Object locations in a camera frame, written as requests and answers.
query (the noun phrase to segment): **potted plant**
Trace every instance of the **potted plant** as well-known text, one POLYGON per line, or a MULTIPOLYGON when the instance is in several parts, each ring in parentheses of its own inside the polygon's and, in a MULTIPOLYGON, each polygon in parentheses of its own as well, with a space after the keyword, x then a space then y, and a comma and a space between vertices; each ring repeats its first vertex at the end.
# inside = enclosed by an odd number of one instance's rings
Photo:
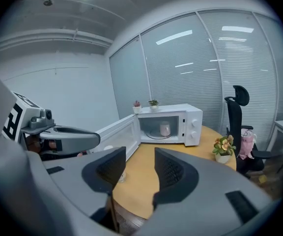
POLYGON ((150 100, 149 104, 150 104, 150 110, 152 112, 158 111, 158 104, 159 104, 159 102, 157 100, 150 100))
POLYGON ((142 110, 142 107, 141 107, 141 104, 140 104, 140 102, 139 101, 135 101, 134 103, 133 103, 133 111, 134 111, 134 114, 139 114, 140 112, 141 112, 141 110, 142 110))
POLYGON ((233 136, 223 136, 222 138, 217 138, 214 143, 213 153, 215 153, 216 161, 219 163, 226 163, 230 157, 233 155, 233 136))

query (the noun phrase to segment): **microwave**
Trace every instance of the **microwave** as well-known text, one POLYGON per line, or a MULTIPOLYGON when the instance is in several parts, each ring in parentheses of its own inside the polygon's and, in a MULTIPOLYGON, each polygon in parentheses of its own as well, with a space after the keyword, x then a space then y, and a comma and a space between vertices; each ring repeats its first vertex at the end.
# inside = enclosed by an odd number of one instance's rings
POLYGON ((202 110, 189 104, 159 106, 152 112, 144 107, 136 115, 127 116, 96 133, 100 144, 90 152, 112 147, 126 147, 126 160, 141 143, 199 145, 202 110))

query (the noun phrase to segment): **desk leg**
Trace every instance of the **desk leg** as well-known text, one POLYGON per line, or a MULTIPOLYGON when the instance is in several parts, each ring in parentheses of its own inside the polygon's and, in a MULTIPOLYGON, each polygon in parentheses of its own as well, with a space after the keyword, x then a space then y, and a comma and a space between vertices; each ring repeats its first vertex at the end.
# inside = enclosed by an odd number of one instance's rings
POLYGON ((271 136, 270 142, 267 147, 267 151, 271 151, 271 149, 273 148, 275 141, 277 139, 277 134, 278 134, 278 128, 275 126, 273 135, 271 136))

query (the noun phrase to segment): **pink backpack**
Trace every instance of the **pink backpack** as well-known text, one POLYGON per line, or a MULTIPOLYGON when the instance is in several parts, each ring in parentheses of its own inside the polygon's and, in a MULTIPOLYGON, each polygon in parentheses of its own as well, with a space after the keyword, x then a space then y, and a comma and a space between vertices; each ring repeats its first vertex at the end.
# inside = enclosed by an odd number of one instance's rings
POLYGON ((242 128, 241 129, 241 149, 239 156, 244 160, 249 156, 249 158, 253 158, 251 156, 251 151, 253 149, 254 143, 256 142, 256 134, 254 134, 251 130, 242 128))

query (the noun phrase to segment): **white wall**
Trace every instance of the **white wall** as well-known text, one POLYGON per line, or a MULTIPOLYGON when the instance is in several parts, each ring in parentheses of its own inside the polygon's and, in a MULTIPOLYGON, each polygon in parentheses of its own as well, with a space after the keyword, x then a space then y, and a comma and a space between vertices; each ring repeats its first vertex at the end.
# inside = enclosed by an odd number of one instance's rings
POLYGON ((175 0, 151 10, 127 26, 116 36, 105 56, 109 58, 129 40, 159 22, 196 10, 217 8, 242 9, 277 17, 263 0, 175 0))
POLYGON ((119 117, 110 70, 90 46, 56 41, 8 49, 0 52, 0 77, 10 90, 51 109, 58 125, 97 131, 119 117))

